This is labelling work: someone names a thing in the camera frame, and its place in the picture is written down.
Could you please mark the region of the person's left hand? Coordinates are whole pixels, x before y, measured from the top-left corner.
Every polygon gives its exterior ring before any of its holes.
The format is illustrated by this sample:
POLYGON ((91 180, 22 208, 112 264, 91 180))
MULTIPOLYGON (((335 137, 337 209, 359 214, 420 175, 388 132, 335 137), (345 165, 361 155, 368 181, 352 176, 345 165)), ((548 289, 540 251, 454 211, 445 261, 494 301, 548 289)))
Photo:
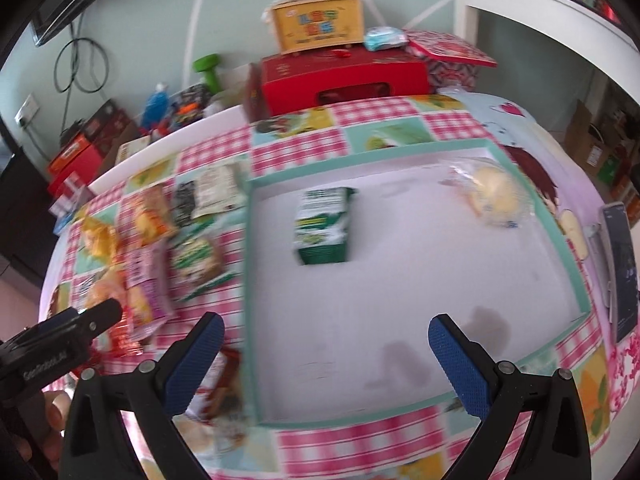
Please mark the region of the person's left hand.
POLYGON ((60 468, 63 434, 72 399, 64 390, 38 393, 20 405, 18 410, 29 430, 36 430, 35 442, 54 471, 60 468))

